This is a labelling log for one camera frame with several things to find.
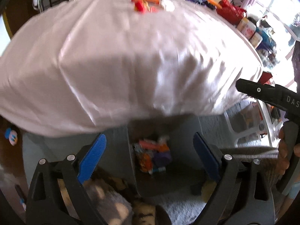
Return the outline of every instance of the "white chair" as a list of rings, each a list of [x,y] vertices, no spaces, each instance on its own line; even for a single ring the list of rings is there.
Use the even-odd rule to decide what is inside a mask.
[[[231,123],[230,123],[230,120],[229,120],[229,117],[228,117],[228,114],[227,114],[226,111],[224,112],[224,116],[225,116],[226,123],[228,125],[229,132],[231,134],[231,138],[232,138],[232,140],[234,142],[234,147],[235,148],[238,147],[238,140],[240,138],[247,137],[247,136],[249,136],[251,134],[254,134],[254,133],[258,132],[258,131],[262,131],[262,130],[265,129],[265,125],[263,123],[260,123],[257,126],[254,126],[252,128],[249,128],[247,130],[244,130],[244,131],[238,133],[238,132],[236,132],[236,131],[233,130],[233,128],[231,126]]]

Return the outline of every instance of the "floor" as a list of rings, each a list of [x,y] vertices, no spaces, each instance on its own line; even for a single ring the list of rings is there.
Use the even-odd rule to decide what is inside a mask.
[[[0,189],[15,212],[24,219],[25,212],[14,187],[15,184],[18,184],[25,195],[28,194],[22,158],[22,138],[18,133],[18,143],[16,146],[12,146],[3,135],[9,126],[10,123],[0,117]]]

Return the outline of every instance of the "window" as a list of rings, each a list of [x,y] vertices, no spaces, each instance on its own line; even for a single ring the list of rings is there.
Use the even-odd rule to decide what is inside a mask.
[[[11,40],[10,40],[9,35],[7,33],[7,30],[6,30],[4,21],[3,21],[3,17],[0,14],[0,56],[4,52],[7,45],[10,43],[10,41]]]
[[[272,38],[281,60],[271,72],[275,83],[286,86],[294,78],[290,52],[295,38],[300,38],[300,3],[295,0],[256,0],[247,11],[260,18],[266,16],[267,23],[273,28]]]

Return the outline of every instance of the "blue clamp pad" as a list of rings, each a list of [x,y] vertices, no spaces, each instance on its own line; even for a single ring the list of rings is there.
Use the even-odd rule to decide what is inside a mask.
[[[89,180],[106,148],[106,137],[100,134],[79,164],[78,181]]]
[[[198,132],[194,135],[193,145],[209,178],[216,183],[220,181],[219,168],[221,167],[221,159],[215,156],[213,150],[206,144],[205,139]]]
[[[7,128],[6,131],[5,131],[5,133],[4,133],[4,137],[5,137],[6,139],[8,139],[10,133],[11,133],[11,128]]]

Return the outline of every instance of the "red toy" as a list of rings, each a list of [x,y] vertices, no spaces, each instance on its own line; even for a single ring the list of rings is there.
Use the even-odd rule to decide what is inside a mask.
[[[155,7],[149,7],[147,2],[141,0],[134,3],[134,10],[140,13],[145,13],[146,11],[149,11],[151,13],[157,12],[157,9]]]

